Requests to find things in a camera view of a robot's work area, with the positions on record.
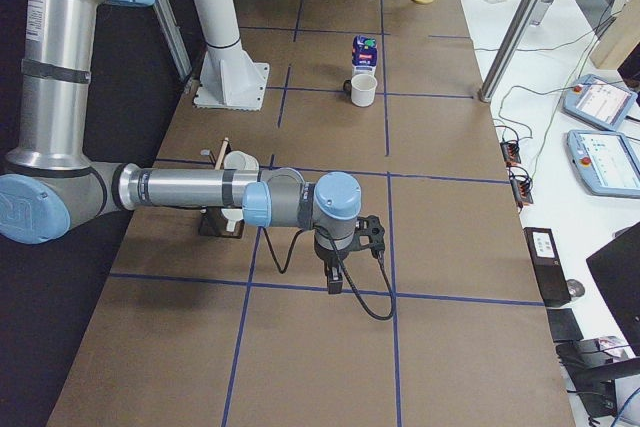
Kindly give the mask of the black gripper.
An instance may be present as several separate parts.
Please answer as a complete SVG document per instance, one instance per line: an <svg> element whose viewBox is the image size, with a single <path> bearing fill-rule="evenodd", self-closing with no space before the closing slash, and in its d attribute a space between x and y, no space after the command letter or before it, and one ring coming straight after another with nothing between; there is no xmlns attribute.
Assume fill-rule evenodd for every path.
<svg viewBox="0 0 640 427"><path fill-rule="evenodd" d="M327 292L329 294L341 294L343 289L343 276L340 272L340 262L349 255L349 246L345 244L339 247L341 241L333 248L328 238L321 234L314 235L314 251L323 261L325 267Z"/></svg>

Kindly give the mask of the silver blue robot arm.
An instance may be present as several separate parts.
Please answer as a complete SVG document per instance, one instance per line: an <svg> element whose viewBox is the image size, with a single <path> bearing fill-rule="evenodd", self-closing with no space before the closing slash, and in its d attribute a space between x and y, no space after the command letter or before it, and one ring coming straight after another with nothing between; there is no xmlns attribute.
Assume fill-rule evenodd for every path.
<svg viewBox="0 0 640 427"><path fill-rule="evenodd" d="M28 0L20 138L1 178L2 234L39 244L117 210L238 208L250 225L312 231L328 291L339 293L350 280L344 261L361 227L361 188L351 175L307 182L290 168L155 169L84 154L97 9L154 2Z"/></svg>

